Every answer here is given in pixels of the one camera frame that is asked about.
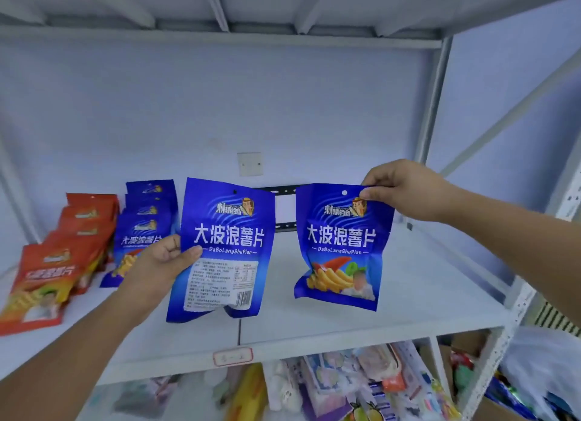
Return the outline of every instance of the metal shelving unit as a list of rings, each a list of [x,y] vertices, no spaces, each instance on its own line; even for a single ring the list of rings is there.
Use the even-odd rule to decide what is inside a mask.
[[[430,50],[432,77],[415,152],[415,159],[425,163],[452,36],[553,1],[556,0],[0,0],[0,43],[7,39],[46,38]],[[443,174],[452,173],[580,64],[581,50],[446,166]],[[1,155],[2,186],[20,227],[28,241],[40,241],[44,230],[18,171],[9,152]],[[574,172],[563,173],[567,190],[579,185],[578,174],[577,167]],[[556,195],[547,212],[561,217],[558,212],[568,211],[568,202],[568,196]],[[171,325],[165,323],[164,302],[121,345],[100,383],[205,370],[220,365],[217,358],[234,354],[261,361],[423,337],[429,337],[435,351],[438,335],[492,328],[474,378],[460,400],[460,409],[468,420],[534,296],[532,287],[522,279],[505,285],[408,220],[395,225],[384,253],[381,302],[372,317],[362,310],[293,299],[289,285],[303,270],[296,234],[278,233],[258,316],[236,322],[220,310],[197,321]],[[466,270],[500,290],[506,296],[504,303],[498,303],[469,280],[464,275]],[[6,295],[13,273],[0,278],[0,295]],[[61,326],[0,338],[0,376],[49,344],[109,293],[91,288],[71,303]],[[437,369],[442,371],[440,355],[434,358]]]

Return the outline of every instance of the shelf label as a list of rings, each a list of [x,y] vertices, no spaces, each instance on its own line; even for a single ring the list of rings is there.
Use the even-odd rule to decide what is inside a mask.
[[[252,348],[236,348],[214,352],[214,365],[217,367],[250,363],[253,359]]]

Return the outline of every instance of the barcode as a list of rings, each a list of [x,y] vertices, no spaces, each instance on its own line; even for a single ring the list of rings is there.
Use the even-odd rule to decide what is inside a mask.
[[[251,302],[251,297],[252,291],[244,291],[242,293],[238,293],[238,296],[236,296],[236,305],[234,305],[234,307],[237,308],[247,305],[248,303]]]

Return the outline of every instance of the white wall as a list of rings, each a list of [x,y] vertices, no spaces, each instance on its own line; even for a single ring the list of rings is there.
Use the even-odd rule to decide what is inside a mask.
[[[454,37],[428,166],[441,170],[581,47],[581,0],[566,0]],[[538,101],[450,176],[486,196],[543,211],[581,127],[581,71]],[[500,277],[512,274],[450,227],[432,230]]]
[[[1,133],[42,224],[66,191],[128,180],[253,187],[361,182],[411,158],[431,65],[424,51],[2,41]],[[262,152],[239,177],[236,153]]]

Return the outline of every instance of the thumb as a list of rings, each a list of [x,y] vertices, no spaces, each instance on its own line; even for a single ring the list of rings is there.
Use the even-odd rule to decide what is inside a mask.
[[[176,276],[188,266],[196,262],[202,255],[202,247],[197,245],[176,256],[170,261],[171,267],[175,270]]]
[[[394,190],[393,187],[367,187],[361,190],[359,197],[366,201],[379,201],[392,205]]]

